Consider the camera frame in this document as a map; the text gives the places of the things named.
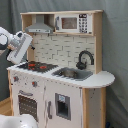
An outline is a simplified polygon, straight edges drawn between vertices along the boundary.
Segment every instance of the white tile backsplash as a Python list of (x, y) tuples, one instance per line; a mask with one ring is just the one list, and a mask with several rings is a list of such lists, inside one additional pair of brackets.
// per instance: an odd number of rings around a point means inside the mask
[[(79, 53), (88, 50), (94, 55), (95, 37), (75, 35), (34, 35), (35, 61), (76, 68)], [(94, 70), (89, 56), (83, 55), (82, 62), (87, 61), (87, 70)]]

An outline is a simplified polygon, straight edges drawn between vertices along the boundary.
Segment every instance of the gray curtain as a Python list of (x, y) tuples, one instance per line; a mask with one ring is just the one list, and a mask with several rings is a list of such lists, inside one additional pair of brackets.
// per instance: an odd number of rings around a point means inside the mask
[(14, 33), (21, 30), (21, 12), (104, 10), (103, 70), (116, 77), (107, 87), (107, 121), (114, 128), (128, 127), (127, 5), (127, 0), (11, 0)]
[[(0, 0), (0, 26), (8, 30), (10, 33), (13, 32), (10, 0)], [(6, 68), (11, 66), (12, 63), (6, 60), (7, 52), (8, 50), (0, 56), (0, 101), (9, 97), (8, 72)]]

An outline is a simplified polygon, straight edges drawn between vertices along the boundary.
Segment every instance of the microwave window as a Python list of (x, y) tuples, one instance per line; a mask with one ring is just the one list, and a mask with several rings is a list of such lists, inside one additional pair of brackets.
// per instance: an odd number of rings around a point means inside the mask
[(62, 29), (77, 29), (77, 18), (62, 18)]

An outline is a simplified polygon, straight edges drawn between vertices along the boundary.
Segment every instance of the countertop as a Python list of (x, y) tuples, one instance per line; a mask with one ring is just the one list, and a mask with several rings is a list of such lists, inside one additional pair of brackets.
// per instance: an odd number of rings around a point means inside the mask
[(46, 73), (39, 73), (39, 72), (33, 72), (30, 70), (24, 70), (24, 69), (17, 68), (17, 66), (19, 65), (11, 66), (7, 68), (7, 70), (19, 71), (23, 73), (36, 75), (36, 76), (41, 76), (44, 79), (51, 79), (51, 80), (56, 80), (60, 82), (65, 82), (67, 84), (71, 84), (73, 86), (82, 87), (82, 88), (102, 88), (102, 87), (111, 85), (115, 80), (114, 75), (107, 71), (101, 71), (98, 74), (93, 74), (83, 81), (76, 81), (76, 80), (71, 80), (71, 79), (57, 77), (57, 76), (52, 75), (53, 72), (61, 68), (64, 68), (62, 66), (56, 67)]

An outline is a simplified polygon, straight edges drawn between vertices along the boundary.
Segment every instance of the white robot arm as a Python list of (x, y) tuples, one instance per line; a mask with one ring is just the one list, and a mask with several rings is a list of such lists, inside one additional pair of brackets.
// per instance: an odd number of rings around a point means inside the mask
[(0, 115), (0, 128), (38, 128), (36, 120), (29, 114), (21, 116)]
[(8, 48), (11, 49), (7, 60), (14, 64), (19, 64), (31, 44), (32, 37), (22, 31), (16, 35), (10, 34), (8, 31), (0, 27), (0, 55)]

